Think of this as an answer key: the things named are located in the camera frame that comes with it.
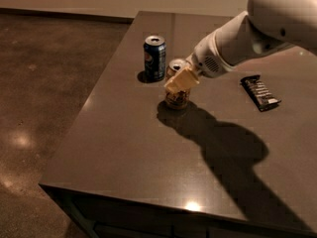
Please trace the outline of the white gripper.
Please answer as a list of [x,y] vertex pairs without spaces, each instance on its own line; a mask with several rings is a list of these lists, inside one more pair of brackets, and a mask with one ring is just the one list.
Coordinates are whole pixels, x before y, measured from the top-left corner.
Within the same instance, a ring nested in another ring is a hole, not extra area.
[[[222,57],[217,46],[217,34],[218,30],[215,30],[204,37],[186,58],[198,74],[209,78],[220,77],[235,68]],[[190,66],[186,66],[172,76],[164,88],[171,93],[190,89],[199,84],[197,73]]]

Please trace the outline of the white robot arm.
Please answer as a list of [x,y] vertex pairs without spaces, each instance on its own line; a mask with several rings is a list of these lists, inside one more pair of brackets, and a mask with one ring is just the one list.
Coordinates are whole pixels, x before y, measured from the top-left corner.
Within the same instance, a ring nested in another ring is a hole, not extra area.
[[176,93],[247,60],[299,46],[317,54],[317,0],[248,0],[247,10],[202,39],[189,64],[165,84]]

